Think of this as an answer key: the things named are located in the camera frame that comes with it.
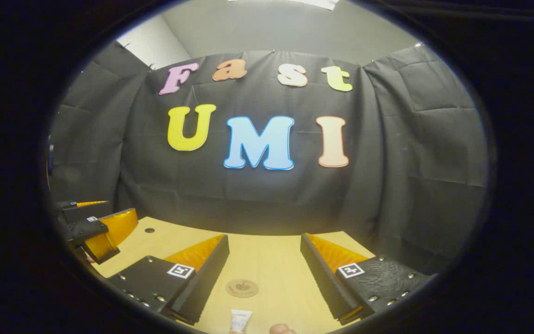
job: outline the white tube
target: white tube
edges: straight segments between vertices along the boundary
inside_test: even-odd
[[[243,311],[241,309],[231,309],[232,322],[230,325],[230,334],[244,334],[244,329],[253,311]]]

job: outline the foam letter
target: foam letter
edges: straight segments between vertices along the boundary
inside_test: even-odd
[[[198,63],[172,67],[168,70],[168,78],[166,79],[164,88],[158,94],[164,95],[176,92],[180,88],[178,83],[184,84],[189,78],[189,73],[196,71],[198,68]]]
[[[168,123],[168,143],[175,150],[192,151],[197,150],[205,144],[207,140],[207,133],[210,129],[210,116],[216,110],[213,104],[200,104],[195,108],[195,112],[199,114],[197,120],[197,132],[191,138],[184,138],[183,126],[184,116],[191,111],[188,107],[172,108],[168,112],[170,122]]]
[[[234,117],[227,122],[232,129],[232,139],[228,159],[224,165],[228,168],[242,168],[242,149],[246,152],[248,162],[257,167],[267,149],[267,159],[263,162],[266,169],[288,170],[294,167],[290,159],[290,127],[294,119],[287,116],[276,116],[269,120],[263,133],[259,135],[248,117]]]
[[[246,74],[244,64],[244,59],[231,59],[225,61],[224,63],[218,65],[218,70],[216,70],[216,73],[214,73],[213,78],[217,82],[226,79],[240,78]]]
[[[324,67],[320,71],[327,74],[327,82],[332,89],[350,91],[353,88],[350,84],[343,82],[343,78],[349,78],[350,74],[343,72],[339,66]]]
[[[308,79],[304,75],[306,70],[300,65],[282,64],[279,71],[281,74],[277,75],[277,80],[284,85],[303,87],[308,83]]]
[[[347,166],[350,160],[343,154],[343,137],[341,127],[345,125],[343,118],[322,116],[316,122],[323,129],[323,155],[318,164],[324,167]]]

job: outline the letter m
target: letter m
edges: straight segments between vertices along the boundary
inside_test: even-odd
[[[276,116],[269,120],[263,133],[259,135],[248,117],[234,117],[227,122],[232,130],[229,156],[224,160],[228,168],[244,167],[242,150],[246,153],[248,162],[257,167],[265,151],[267,158],[263,162],[266,169],[282,171],[292,169],[294,161],[290,159],[290,127],[294,119],[286,116]]]

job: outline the gray wall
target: gray wall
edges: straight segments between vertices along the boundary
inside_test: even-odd
[[[161,15],[148,19],[117,38],[131,53],[152,69],[191,59]]]
[[[286,0],[191,0],[162,17],[192,58],[275,49],[364,65],[419,42],[347,0],[333,11]]]

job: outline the black backdrop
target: black backdrop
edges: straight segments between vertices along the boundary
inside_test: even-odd
[[[244,59],[248,73],[215,82],[218,64]],[[159,95],[168,69],[199,63],[180,89]],[[305,87],[278,82],[281,64],[307,70]],[[332,89],[320,68],[349,72]],[[167,111],[215,104],[208,139],[184,152],[167,142]],[[248,116],[258,133],[294,118],[290,171],[224,167],[231,131]],[[345,167],[318,164],[320,116],[338,116]],[[183,134],[197,130],[191,112]],[[420,271],[454,258],[477,221],[488,182],[487,138],[466,88],[426,46],[364,66],[286,51],[244,51],[148,71],[118,43],[85,67],[57,112],[51,190],[56,200],[108,199],[117,211],[206,230],[251,234],[347,231],[370,249]]]

